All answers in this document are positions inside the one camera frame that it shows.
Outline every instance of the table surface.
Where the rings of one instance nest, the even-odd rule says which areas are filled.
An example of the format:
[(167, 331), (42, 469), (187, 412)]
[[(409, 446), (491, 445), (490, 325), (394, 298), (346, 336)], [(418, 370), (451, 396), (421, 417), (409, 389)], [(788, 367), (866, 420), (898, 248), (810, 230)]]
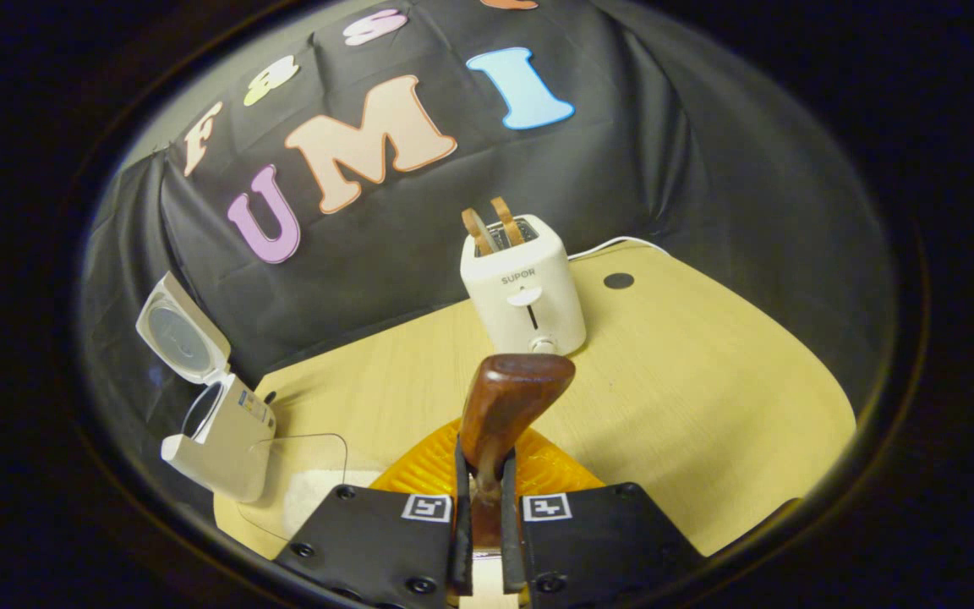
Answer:
[[(718, 551), (834, 465), (855, 431), (835, 379), (746, 300), (677, 259), (624, 243), (571, 263), (588, 340), (563, 397), (533, 424), (611, 485), (644, 486), (704, 555)], [(604, 284), (629, 273), (630, 288)], [(266, 493), (213, 497), (216, 523), (267, 558), (291, 475), (337, 463), (380, 470), (460, 416), (492, 352), (471, 301), (459, 302), (274, 371), (277, 440)], [(290, 438), (312, 433), (336, 436)]]

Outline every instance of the orange plastic part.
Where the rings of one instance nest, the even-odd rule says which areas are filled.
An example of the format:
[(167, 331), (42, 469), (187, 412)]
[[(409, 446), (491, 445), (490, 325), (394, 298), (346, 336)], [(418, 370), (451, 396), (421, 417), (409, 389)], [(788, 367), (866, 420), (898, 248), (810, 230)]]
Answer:
[[(457, 481), (453, 450), (460, 424), (460, 420), (453, 420), (430, 433), (379, 475), (370, 488), (454, 497)], [(537, 431), (528, 429), (517, 439), (518, 497), (598, 489), (603, 485), (591, 471)]]

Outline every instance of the wooden handle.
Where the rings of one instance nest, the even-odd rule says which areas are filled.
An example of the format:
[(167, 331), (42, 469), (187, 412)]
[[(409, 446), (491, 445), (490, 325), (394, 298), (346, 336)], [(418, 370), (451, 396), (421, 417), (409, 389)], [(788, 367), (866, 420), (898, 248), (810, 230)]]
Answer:
[(490, 231), (484, 226), (483, 218), (480, 218), (475, 209), (470, 207), (461, 212), (461, 221), (464, 222), (464, 228), (468, 234), (472, 235), (472, 239), (475, 239), (476, 250), (479, 250), (479, 255), (495, 253), (495, 239), (491, 238)]
[(461, 451), (475, 474), (472, 543), (501, 540), (501, 466), (517, 439), (569, 387), (576, 369), (551, 354), (491, 355), (479, 364), (461, 417)]
[(506, 229), (506, 238), (510, 239), (510, 247), (525, 243), (525, 238), (521, 236), (521, 228), (517, 227), (517, 220), (513, 219), (513, 213), (510, 213), (510, 207), (502, 197), (492, 198), (490, 204), (495, 206), (495, 213), (498, 213), (498, 219), (502, 220), (502, 227)]

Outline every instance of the open lid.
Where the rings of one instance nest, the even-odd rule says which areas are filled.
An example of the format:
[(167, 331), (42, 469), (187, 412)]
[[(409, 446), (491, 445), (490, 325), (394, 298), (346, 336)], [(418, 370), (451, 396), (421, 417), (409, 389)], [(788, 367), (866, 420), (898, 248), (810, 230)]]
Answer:
[(171, 272), (152, 289), (138, 316), (138, 334), (186, 381), (212, 385), (228, 373), (228, 343)]

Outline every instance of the blue letter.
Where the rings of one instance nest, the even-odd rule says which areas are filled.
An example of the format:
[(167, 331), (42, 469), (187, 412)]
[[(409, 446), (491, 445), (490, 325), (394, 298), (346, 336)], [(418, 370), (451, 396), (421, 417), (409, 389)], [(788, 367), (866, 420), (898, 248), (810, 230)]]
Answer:
[(540, 74), (529, 64), (533, 52), (525, 47), (491, 51), (468, 60), (469, 69), (478, 69), (494, 82), (510, 114), (502, 119), (510, 129), (534, 129), (573, 115), (573, 106), (552, 96)]

